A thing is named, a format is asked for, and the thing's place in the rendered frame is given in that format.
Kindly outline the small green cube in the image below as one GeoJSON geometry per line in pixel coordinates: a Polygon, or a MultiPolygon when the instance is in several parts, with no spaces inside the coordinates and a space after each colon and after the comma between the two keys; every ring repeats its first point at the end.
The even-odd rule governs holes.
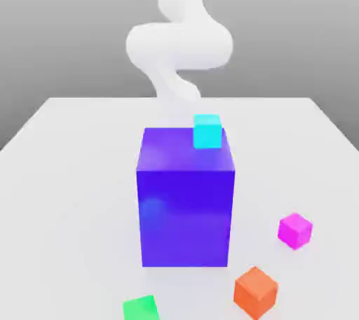
{"type": "Polygon", "coordinates": [[[160,320],[153,295],[123,303],[123,320],[160,320]]]}

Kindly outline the small cyan cube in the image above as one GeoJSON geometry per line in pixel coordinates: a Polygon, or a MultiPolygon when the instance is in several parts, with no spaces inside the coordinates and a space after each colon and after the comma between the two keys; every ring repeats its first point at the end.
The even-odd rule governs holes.
{"type": "Polygon", "coordinates": [[[222,123],[218,114],[194,116],[194,148],[221,148],[222,123]]]}

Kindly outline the small orange cube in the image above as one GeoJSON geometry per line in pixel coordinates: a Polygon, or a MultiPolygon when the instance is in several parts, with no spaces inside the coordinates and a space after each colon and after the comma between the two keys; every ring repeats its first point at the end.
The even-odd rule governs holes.
{"type": "Polygon", "coordinates": [[[253,320],[259,320],[276,303],[278,283],[257,266],[235,281],[233,301],[253,320]]]}

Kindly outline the large purple box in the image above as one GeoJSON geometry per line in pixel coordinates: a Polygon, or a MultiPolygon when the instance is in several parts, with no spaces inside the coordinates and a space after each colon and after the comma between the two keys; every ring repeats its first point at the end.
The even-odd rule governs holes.
{"type": "Polygon", "coordinates": [[[144,130],[137,163],[142,264],[226,267],[235,167],[227,138],[196,149],[191,128],[144,130]]]}

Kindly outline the small magenta cube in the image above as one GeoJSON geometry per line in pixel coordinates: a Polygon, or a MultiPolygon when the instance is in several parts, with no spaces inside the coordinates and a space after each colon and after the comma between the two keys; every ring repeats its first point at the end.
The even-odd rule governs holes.
{"type": "Polygon", "coordinates": [[[297,250],[309,243],[312,229],[312,222],[298,213],[293,213],[280,220],[278,239],[291,249],[297,250]]]}

